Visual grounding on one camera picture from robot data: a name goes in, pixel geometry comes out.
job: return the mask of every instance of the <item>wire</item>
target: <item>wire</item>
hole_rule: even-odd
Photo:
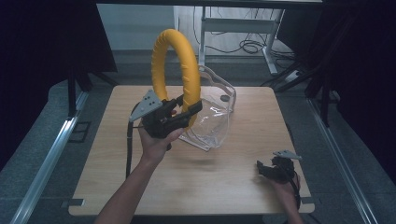
[[[264,17],[265,8],[262,10],[262,18]]]
[[[281,68],[287,68],[279,63],[279,61],[296,61],[296,57],[293,52],[281,52],[276,50],[271,50],[271,54],[275,57],[275,63]]]
[[[274,89],[276,87],[276,85],[283,80],[282,77],[285,77],[290,72],[296,70],[298,67],[300,67],[300,65],[301,64],[299,62],[294,62],[291,66],[287,67],[285,70],[280,72],[276,77],[273,77],[273,78],[270,78],[270,79],[264,81],[260,86],[263,87],[263,86],[266,86],[267,84],[269,84],[268,87],[271,87]]]
[[[274,14],[274,10],[271,11],[270,20],[271,20],[273,14]]]
[[[134,108],[132,109],[131,115],[134,113],[134,111],[137,109],[137,106],[139,104],[136,104]],[[133,121],[128,122],[128,128],[127,128],[127,133],[126,133],[126,138],[127,138],[127,146],[126,146],[126,168],[125,168],[125,179],[128,177],[128,175],[131,173],[131,165],[132,165],[132,154],[134,152],[133,150],[133,143],[132,143],[132,136],[135,128],[143,128],[144,126],[134,126]]]
[[[198,40],[198,37],[197,37],[197,34],[196,34],[196,30],[195,30],[195,9],[196,9],[196,7],[193,8],[193,13],[192,13],[192,29],[193,29],[193,32],[194,32],[195,40],[200,45],[201,43]],[[259,14],[259,9],[256,8],[256,12],[255,12],[254,18],[257,18],[258,14]],[[212,33],[212,35],[223,35],[223,34],[227,34],[227,32],[220,32],[220,33],[217,33],[217,34],[213,34]],[[213,50],[219,51],[219,52],[222,52],[222,53],[234,53],[234,52],[237,52],[238,50],[242,49],[244,52],[246,52],[248,54],[255,54],[255,53],[258,53],[259,51],[261,51],[266,46],[266,39],[267,39],[267,35],[265,36],[265,39],[262,37],[261,34],[255,34],[255,35],[258,35],[263,43],[261,43],[260,41],[251,40],[250,38],[252,37],[252,34],[249,33],[249,34],[247,34],[247,36],[245,37],[244,40],[239,42],[239,48],[238,49],[223,50],[223,49],[217,49],[215,47],[208,46],[208,45],[206,45],[205,47],[209,48],[209,49],[213,49]]]

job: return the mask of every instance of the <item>wooden table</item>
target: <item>wooden table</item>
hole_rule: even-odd
[[[136,103],[150,86],[117,86],[108,102],[92,149],[73,199],[82,206],[69,206],[75,216],[97,215],[125,178],[126,131]],[[167,87],[170,98],[181,87]],[[283,212],[273,188],[258,174],[256,160],[271,165],[274,151],[294,151],[274,92],[264,87],[237,87],[227,138],[208,152],[176,140],[152,176],[137,207],[137,215],[231,215]],[[133,167],[142,149],[134,132]],[[310,192],[300,163],[301,195]],[[311,213],[312,203],[303,203],[300,212]]]

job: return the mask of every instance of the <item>human hand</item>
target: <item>human hand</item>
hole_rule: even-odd
[[[183,129],[176,129],[169,133],[166,138],[152,138],[144,128],[139,128],[140,141],[142,142],[143,155],[141,161],[152,165],[158,165],[165,155],[167,146],[178,139]]]
[[[269,178],[268,181],[274,187],[276,196],[282,204],[283,208],[285,209],[285,212],[288,216],[288,223],[304,223],[297,209],[297,202],[296,198],[294,197],[295,193],[291,183],[279,183]],[[297,186],[297,189],[300,189],[300,176],[295,174],[292,181]]]

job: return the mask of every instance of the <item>black cable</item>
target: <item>black cable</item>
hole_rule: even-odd
[[[222,15],[220,14],[220,7],[218,7],[218,13],[219,13],[219,15],[222,17]]]
[[[256,10],[255,18],[257,18],[258,12],[259,12],[259,10]],[[193,8],[193,13],[192,13],[192,29],[193,29],[193,32],[194,32],[195,40],[200,45],[201,43],[198,41],[198,37],[197,37],[196,31],[195,31],[195,7]],[[218,34],[215,34],[215,35],[223,35],[223,34],[227,34],[227,32],[221,32],[221,33],[218,33]],[[214,48],[212,46],[205,46],[205,47],[209,48],[209,49],[213,49],[213,50],[219,51],[219,52],[222,52],[222,53],[233,53],[233,52],[237,52],[238,50],[242,49],[246,53],[254,54],[254,53],[257,53],[257,52],[261,51],[266,46],[266,38],[267,38],[267,36],[265,37],[265,40],[264,40],[264,38],[260,34],[256,34],[262,39],[263,43],[261,43],[259,41],[250,40],[249,38],[251,38],[251,35],[252,34],[247,34],[245,39],[242,40],[241,42],[239,42],[239,48],[238,49],[222,50],[222,49]]]
[[[264,16],[265,8],[262,9],[262,17]]]
[[[209,9],[209,16],[210,17],[212,17],[212,7],[210,7],[210,9]],[[214,33],[214,32],[210,32],[210,34],[212,34],[212,35],[224,35],[224,34],[227,34],[227,32],[218,32],[218,33]]]
[[[280,52],[276,50],[271,50],[271,54],[275,59],[275,63],[277,66],[281,68],[287,68],[287,66],[283,66],[279,63],[279,61],[296,61],[296,57],[293,52]]]
[[[136,104],[134,106],[134,108],[132,109],[131,115],[134,113],[134,111],[136,110],[137,106],[139,104]],[[127,142],[127,150],[126,150],[126,170],[125,170],[125,179],[128,177],[128,175],[131,173],[131,165],[132,165],[132,153],[133,153],[133,149],[132,149],[132,136],[133,136],[133,130],[134,128],[142,128],[143,126],[138,126],[135,127],[134,126],[134,122],[132,121],[128,121],[128,129],[126,132],[126,142]]]
[[[274,14],[274,10],[272,9],[271,15],[270,15],[270,20],[271,20],[273,14]]]
[[[248,13],[251,12],[251,9],[247,12],[247,14],[245,14],[244,19],[248,16]]]
[[[294,174],[297,176],[297,183],[299,186],[296,186],[296,184],[294,183],[293,179],[289,177],[289,182],[291,183],[291,186],[294,189],[294,198],[297,202],[297,209],[300,209],[301,206],[301,196],[300,196],[300,178],[297,175],[297,173],[294,171]]]
[[[285,70],[283,70],[282,72],[280,72],[276,77],[270,78],[266,81],[264,81],[260,86],[266,86],[266,84],[270,83],[270,85],[268,87],[271,88],[275,88],[276,85],[282,81],[283,79],[281,79],[282,77],[284,77],[285,75],[288,75],[290,72],[296,70],[301,64],[298,62],[294,62],[291,66],[289,66],[288,68],[286,68]]]

